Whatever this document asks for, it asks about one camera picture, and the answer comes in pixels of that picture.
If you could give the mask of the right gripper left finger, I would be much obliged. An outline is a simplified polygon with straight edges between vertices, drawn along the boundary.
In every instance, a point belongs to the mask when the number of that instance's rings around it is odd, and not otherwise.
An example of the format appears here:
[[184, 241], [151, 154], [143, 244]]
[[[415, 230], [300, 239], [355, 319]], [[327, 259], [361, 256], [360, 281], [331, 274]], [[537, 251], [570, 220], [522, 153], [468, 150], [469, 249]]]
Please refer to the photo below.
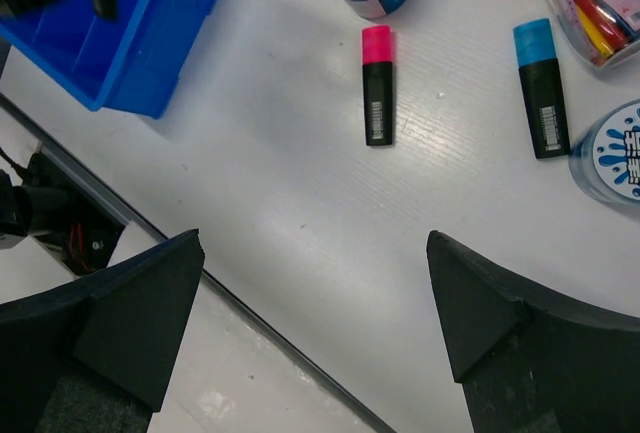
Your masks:
[[197, 230], [1, 306], [4, 432], [145, 432], [200, 282]]

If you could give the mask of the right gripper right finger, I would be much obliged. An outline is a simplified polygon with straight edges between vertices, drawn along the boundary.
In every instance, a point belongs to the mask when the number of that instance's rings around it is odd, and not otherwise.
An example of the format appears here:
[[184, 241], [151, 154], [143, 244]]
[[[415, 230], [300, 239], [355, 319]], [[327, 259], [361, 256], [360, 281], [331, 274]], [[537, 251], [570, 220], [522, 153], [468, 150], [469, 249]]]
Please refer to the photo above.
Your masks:
[[638, 431], [638, 318], [552, 290], [439, 231], [426, 254], [474, 431]]

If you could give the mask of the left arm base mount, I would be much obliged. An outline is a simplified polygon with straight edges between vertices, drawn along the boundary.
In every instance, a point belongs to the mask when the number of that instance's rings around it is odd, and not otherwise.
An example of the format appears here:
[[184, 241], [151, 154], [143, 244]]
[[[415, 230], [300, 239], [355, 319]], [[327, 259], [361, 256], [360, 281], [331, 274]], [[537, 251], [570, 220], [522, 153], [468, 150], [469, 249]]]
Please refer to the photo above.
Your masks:
[[21, 180], [1, 172], [1, 248], [31, 237], [56, 261], [82, 277], [107, 267], [125, 222], [90, 197], [45, 154], [26, 167], [1, 154]]

